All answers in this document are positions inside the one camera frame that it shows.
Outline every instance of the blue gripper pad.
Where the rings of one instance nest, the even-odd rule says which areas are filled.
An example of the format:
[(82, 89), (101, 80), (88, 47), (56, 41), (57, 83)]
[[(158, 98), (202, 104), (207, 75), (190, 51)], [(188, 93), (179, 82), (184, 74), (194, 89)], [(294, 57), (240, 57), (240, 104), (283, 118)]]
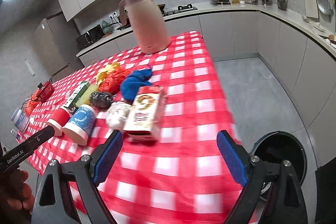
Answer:
[(95, 165), (94, 177), (92, 179), (94, 185), (98, 186), (101, 182), (106, 180), (123, 146), (123, 141), (123, 134), (119, 131)]
[(217, 146), (235, 182), (245, 187), (248, 182), (245, 165), (221, 131), (217, 134)]

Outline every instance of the refrigerator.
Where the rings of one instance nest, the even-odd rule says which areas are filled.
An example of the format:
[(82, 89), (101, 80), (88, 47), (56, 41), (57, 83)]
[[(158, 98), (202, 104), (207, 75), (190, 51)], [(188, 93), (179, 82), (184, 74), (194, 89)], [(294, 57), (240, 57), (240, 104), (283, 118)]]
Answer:
[(33, 47), (54, 82), (84, 68), (76, 57), (80, 51), (77, 37), (73, 22), (67, 22), (63, 12), (44, 18), (38, 25)]

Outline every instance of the red and white checkered tablecloth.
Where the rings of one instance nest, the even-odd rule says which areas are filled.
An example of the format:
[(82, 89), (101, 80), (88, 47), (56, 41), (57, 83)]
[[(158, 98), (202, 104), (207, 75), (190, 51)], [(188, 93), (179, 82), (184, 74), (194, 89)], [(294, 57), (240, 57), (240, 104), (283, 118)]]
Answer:
[[(54, 83), (53, 95), (34, 109), (35, 121), (21, 141), (44, 128), (81, 81), (94, 84), (98, 70), (114, 61), (131, 70), (152, 66), (150, 81), (168, 91), (160, 140), (147, 146), (126, 138), (106, 181), (98, 187), (115, 220), (222, 223), (241, 186), (220, 155), (216, 135), (225, 129), (234, 137), (234, 120), (199, 32), (172, 37), (169, 47), (156, 54), (145, 55), (139, 47), (123, 51)], [(51, 159), (64, 163), (90, 154), (111, 131), (105, 112), (100, 112), (87, 146), (65, 135), (53, 137), (28, 160), (42, 174)], [(70, 185), (76, 207), (85, 212), (76, 184)]]

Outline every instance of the blue cloth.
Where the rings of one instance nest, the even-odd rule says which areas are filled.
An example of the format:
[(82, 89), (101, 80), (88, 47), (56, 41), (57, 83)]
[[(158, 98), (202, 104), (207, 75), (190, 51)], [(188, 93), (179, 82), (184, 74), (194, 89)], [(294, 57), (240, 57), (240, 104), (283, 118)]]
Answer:
[(148, 82), (152, 76), (152, 68), (135, 70), (121, 83), (120, 91), (127, 101), (134, 101), (135, 96), (141, 86), (152, 85)]

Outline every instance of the trash bin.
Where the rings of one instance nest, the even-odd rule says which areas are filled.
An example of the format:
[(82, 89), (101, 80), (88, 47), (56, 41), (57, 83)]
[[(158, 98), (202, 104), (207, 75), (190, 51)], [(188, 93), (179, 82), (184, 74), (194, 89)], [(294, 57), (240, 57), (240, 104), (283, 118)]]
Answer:
[[(301, 143), (293, 135), (276, 131), (263, 136), (253, 146), (251, 155), (256, 155), (264, 161), (280, 164), (289, 160), (296, 172), (300, 185), (302, 185), (307, 171), (307, 157)], [(260, 198), (266, 201), (271, 182), (264, 183)]]

